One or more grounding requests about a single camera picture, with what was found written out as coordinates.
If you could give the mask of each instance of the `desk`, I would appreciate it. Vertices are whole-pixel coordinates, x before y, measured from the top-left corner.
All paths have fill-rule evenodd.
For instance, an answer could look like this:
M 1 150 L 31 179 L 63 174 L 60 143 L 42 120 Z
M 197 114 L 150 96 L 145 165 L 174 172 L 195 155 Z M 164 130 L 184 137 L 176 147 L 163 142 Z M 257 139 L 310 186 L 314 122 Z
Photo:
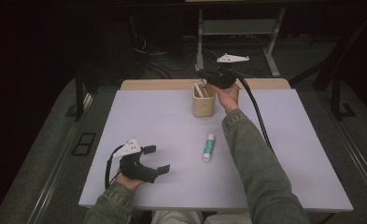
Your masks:
M 248 82 L 254 85 L 254 82 L 266 83 L 267 80 L 270 79 L 249 79 Z M 307 211 L 352 210 L 297 92 L 287 88 L 284 79 L 272 80 L 275 88 L 280 89 L 253 90 L 253 94 L 293 192 Z M 136 192 L 136 208 L 247 209 L 242 183 L 220 125 L 225 116 L 224 109 L 217 102 L 214 116 L 194 117 L 191 90 L 183 90 L 185 87 L 190 89 L 193 81 L 160 80 L 157 83 L 153 80 L 130 80 L 123 83 L 123 91 L 117 92 L 110 109 L 80 205 L 94 205 L 96 198 L 105 190 L 106 161 L 111 151 L 135 137 L 142 147 L 157 146 L 155 153 L 142 156 L 143 164 L 152 168 L 171 164 L 170 173 L 159 176 L 154 184 L 146 184 Z M 134 90 L 135 84 L 140 91 Z M 243 90 L 239 104 L 259 128 Z M 211 161 L 204 162 L 202 150 L 209 133 L 214 133 L 217 139 Z M 118 163 L 118 160 L 113 161 L 111 174 L 117 172 Z

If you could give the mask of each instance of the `glue stick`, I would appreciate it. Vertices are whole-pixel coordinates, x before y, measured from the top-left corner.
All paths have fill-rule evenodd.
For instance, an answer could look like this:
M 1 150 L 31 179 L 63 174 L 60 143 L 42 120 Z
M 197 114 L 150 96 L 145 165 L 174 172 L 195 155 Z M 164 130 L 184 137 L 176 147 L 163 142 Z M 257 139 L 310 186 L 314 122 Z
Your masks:
M 214 143 L 215 143 L 215 135 L 210 133 L 206 139 L 206 145 L 203 155 L 204 161 L 210 161 L 210 155 L 212 154 L 212 148 Z

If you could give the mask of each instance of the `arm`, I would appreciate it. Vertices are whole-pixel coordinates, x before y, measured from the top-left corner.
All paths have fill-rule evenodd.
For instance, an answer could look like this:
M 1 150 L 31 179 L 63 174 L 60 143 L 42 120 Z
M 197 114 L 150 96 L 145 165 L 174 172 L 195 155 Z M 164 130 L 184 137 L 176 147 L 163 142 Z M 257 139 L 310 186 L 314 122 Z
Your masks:
M 85 216 L 84 223 L 129 223 L 134 191 L 145 182 L 132 180 L 119 173 L 110 187 L 99 196 Z
M 253 223 L 309 223 L 288 177 L 259 130 L 238 107 L 238 86 L 218 94 L 227 116 L 223 131 L 241 176 Z

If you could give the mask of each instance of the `beige pants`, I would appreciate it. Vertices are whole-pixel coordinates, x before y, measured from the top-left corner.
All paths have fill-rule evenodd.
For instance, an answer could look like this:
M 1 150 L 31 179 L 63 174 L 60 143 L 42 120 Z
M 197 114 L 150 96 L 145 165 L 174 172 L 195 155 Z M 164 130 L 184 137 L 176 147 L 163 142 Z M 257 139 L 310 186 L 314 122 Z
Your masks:
M 207 217 L 204 222 L 203 214 L 199 211 L 155 211 L 151 224 L 251 224 L 249 212 L 227 213 L 219 212 Z

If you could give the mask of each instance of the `person's right arm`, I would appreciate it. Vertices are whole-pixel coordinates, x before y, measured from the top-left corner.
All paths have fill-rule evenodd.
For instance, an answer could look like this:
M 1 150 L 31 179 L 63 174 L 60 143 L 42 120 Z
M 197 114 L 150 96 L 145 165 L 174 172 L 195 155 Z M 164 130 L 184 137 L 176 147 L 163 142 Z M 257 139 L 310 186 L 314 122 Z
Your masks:
M 239 109 L 239 88 L 212 89 L 226 109 L 222 127 L 244 185 L 252 222 L 309 223 L 276 156 L 256 126 Z

